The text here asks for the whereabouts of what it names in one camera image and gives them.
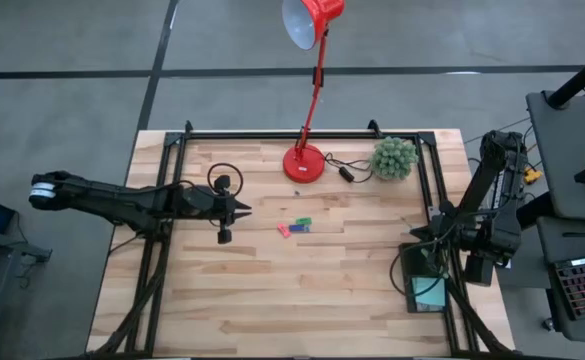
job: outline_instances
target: floor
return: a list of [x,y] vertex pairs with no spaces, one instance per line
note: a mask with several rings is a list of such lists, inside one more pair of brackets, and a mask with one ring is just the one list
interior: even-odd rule
[[[311,84],[299,68],[314,66],[316,50],[287,38],[279,6],[0,0],[0,203],[22,214],[32,243],[54,249],[27,289],[11,289],[0,359],[83,351],[112,232],[75,211],[34,211],[32,174],[65,169],[122,184],[136,131],[186,120],[198,129],[300,126]],[[349,0],[326,59],[340,75],[326,76],[314,125],[362,128],[374,118],[385,128],[460,128],[470,140],[526,118],[528,92],[555,89],[583,64],[585,0]],[[357,75],[369,67],[376,75]],[[264,70],[242,70],[255,68]],[[467,144],[468,156],[478,145]],[[536,151],[530,158],[539,161]],[[530,232],[524,240],[538,242]],[[543,292],[516,288],[509,275],[517,348],[584,358],[585,343],[539,327],[549,314]]]

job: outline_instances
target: lamp base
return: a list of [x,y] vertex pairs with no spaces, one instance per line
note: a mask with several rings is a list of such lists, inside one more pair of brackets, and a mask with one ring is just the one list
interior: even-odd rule
[[290,180],[298,183],[316,181],[325,168],[325,158],[321,150],[312,145],[305,145],[303,156],[297,159],[296,148],[293,146],[283,156],[283,171]]

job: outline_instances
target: red desk lamp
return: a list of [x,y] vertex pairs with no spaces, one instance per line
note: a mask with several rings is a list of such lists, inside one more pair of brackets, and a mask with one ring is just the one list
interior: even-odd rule
[[283,23],[292,41],[303,50],[310,50],[321,39],[319,63],[314,68],[314,92],[310,112],[301,139],[283,156],[283,170],[293,181],[310,183],[323,173],[325,159],[315,146],[308,145],[312,115],[323,87],[323,58],[328,35],[328,22],[337,18],[345,8],[344,0],[283,0]]

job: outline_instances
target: green block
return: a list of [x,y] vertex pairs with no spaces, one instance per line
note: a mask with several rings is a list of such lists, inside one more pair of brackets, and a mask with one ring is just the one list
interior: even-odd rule
[[296,219],[297,225],[312,225],[312,218],[298,218]]

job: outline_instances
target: computer desk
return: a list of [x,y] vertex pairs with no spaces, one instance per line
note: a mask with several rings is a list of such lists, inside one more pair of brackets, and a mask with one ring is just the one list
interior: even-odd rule
[[[471,177],[461,134],[434,132],[448,197],[456,203]],[[154,184],[164,136],[165,131],[139,133],[127,186]],[[326,165],[317,182],[295,184],[281,164],[292,142],[188,140],[182,178],[202,184],[212,164],[236,165],[245,176],[238,199],[253,207],[253,215],[232,226],[227,245],[217,245],[217,229],[207,221],[176,222],[154,356],[449,354],[443,316],[407,313],[406,300],[388,276],[398,245],[416,241],[410,226],[426,222],[418,173],[404,181],[374,177],[350,184]],[[377,141],[310,142],[347,161],[367,158]],[[431,172],[430,157],[425,158]],[[284,239],[277,224],[298,217],[312,217],[312,232]],[[131,237],[120,227],[111,245]],[[130,309],[142,248],[143,241],[134,241],[109,257],[87,350],[101,346]],[[513,348],[496,275],[491,287],[468,285],[468,292],[487,326]],[[461,347],[467,349],[456,304],[454,309]],[[146,326],[140,329],[142,347]]]
[[[537,226],[546,266],[585,257],[585,238],[561,235],[585,231],[585,184],[574,181],[585,169],[585,97],[573,97],[562,110],[550,107],[543,93],[528,94],[526,100],[548,191],[519,208],[517,218],[523,228]],[[552,278],[547,291],[556,327],[568,339],[585,341],[585,321],[567,317]]]

